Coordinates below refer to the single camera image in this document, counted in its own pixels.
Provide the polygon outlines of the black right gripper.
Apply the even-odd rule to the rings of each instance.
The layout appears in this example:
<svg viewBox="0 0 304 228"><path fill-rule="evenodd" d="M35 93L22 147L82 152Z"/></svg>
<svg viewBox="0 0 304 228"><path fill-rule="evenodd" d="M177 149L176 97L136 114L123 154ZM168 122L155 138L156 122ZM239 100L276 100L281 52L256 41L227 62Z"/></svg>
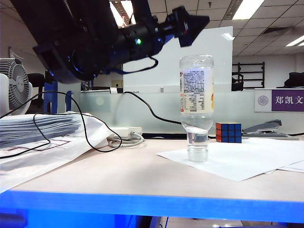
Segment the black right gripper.
<svg viewBox="0 0 304 228"><path fill-rule="evenodd" d="M188 47L209 22L209 16L190 15L189 17L185 7L179 6L166 17L163 23L163 34L165 38L179 38L180 47Z"/></svg>

